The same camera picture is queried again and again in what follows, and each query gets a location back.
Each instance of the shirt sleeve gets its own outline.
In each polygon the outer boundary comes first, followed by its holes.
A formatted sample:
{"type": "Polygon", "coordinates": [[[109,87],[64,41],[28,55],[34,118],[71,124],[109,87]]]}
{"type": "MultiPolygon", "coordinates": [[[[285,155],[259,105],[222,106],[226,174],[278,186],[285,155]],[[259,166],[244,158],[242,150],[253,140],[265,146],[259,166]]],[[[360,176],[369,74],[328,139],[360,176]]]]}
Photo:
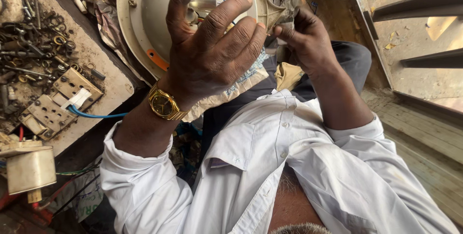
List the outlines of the shirt sleeve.
{"type": "Polygon", "coordinates": [[[193,194],[176,176],[169,159],[172,137],[158,157],[142,158],[117,149],[113,142],[116,123],[104,140],[101,188],[116,211],[117,233],[180,233],[193,194]]]}
{"type": "Polygon", "coordinates": [[[327,132],[337,146],[364,161],[385,180],[424,229],[430,233],[459,233],[397,155],[395,143],[384,138],[375,113],[373,121],[364,126],[348,130],[327,128],[327,132]]]}

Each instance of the watch face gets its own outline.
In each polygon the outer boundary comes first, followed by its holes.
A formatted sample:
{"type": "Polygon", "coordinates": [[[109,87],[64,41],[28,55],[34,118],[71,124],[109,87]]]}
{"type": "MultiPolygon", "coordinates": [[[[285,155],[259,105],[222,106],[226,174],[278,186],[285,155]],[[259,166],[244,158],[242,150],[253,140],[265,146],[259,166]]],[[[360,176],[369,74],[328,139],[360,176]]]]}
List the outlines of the watch face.
{"type": "Polygon", "coordinates": [[[172,113],[172,103],[165,96],[157,96],[153,99],[153,108],[160,115],[170,115],[172,113]]]}

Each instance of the gold wristwatch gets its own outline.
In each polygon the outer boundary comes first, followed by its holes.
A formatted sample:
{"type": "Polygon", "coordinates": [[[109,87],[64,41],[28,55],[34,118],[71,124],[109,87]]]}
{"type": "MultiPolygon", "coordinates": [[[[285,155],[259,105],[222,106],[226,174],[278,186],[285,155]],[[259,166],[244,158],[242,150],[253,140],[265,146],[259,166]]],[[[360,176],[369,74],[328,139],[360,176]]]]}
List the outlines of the gold wristwatch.
{"type": "Polygon", "coordinates": [[[158,89],[157,83],[148,94],[148,102],[155,114],[167,120],[182,120],[190,112],[190,110],[180,111],[174,97],[158,89]]]}

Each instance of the dark trousers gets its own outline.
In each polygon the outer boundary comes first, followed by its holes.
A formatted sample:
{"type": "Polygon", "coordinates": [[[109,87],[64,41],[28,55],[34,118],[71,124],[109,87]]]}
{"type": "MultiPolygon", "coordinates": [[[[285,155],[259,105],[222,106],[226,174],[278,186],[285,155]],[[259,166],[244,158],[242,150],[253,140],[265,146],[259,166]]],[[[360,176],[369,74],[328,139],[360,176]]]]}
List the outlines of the dark trousers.
{"type": "MultiPolygon", "coordinates": [[[[355,89],[360,94],[371,66],[370,51],[366,47],[354,42],[331,41],[331,46],[339,64],[350,76],[352,82],[354,82],[355,89]]],[[[204,112],[200,161],[202,161],[207,149],[209,149],[212,138],[222,130],[225,123],[236,111],[260,96],[271,94],[272,90],[276,89],[276,80],[274,77],[276,72],[276,56],[266,59],[263,62],[263,66],[269,73],[268,78],[240,94],[232,101],[204,112]]],[[[302,76],[300,83],[291,93],[301,102],[306,102],[317,97],[307,74],[302,76]]]]}

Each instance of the finger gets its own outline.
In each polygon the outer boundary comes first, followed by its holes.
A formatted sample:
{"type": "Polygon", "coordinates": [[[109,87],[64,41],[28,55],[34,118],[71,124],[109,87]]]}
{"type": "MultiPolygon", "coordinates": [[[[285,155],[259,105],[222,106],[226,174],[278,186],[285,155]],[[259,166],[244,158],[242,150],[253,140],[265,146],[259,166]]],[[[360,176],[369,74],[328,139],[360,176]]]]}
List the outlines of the finger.
{"type": "Polygon", "coordinates": [[[252,0],[226,0],[215,8],[196,32],[196,38],[205,48],[213,47],[224,35],[228,25],[252,6],[252,0]]]}
{"type": "Polygon", "coordinates": [[[185,41],[193,34],[185,16],[187,6],[191,0],[170,0],[167,9],[166,23],[172,38],[172,43],[178,44],[185,41]]]}
{"type": "Polygon", "coordinates": [[[265,25],[263,23],[256,24],[256,28],[251,37],[251,40],[240,52],[238,57],[236,57],[235,60],[230,63],[230,65],[233,65],[231,70],[237,72],[237,74],[235,74],[237,78],[244,74],[244,72],[251,67],[252,63],[254,63],[260,55],[263,43],[267,37],[266,31],[267,30],[265,29],[265,25]]]}
{"type": "Polygon", "coordinates": [[[294,29],[283,27],[281,25],[275,26],[273,29],[273,35],[286,41],[289,45],[295,48],[304,45],[304,42],[306,41],[304,34],[301,34],[294,29]]]}
{"type": "Polygon", "coordinates": [[[294,28],[296,31],[307,34],[309,28],[314,27],[320,21],[308,6],[296,7],[297,14],[294,17],[294,28]]]}
{"type": "Polygon", "coordinates": [[[215,48],[220,49],[221,59],[233,60],[248,45],[256,29],[256,19],[246,16],[217,42],[215,48]]]}

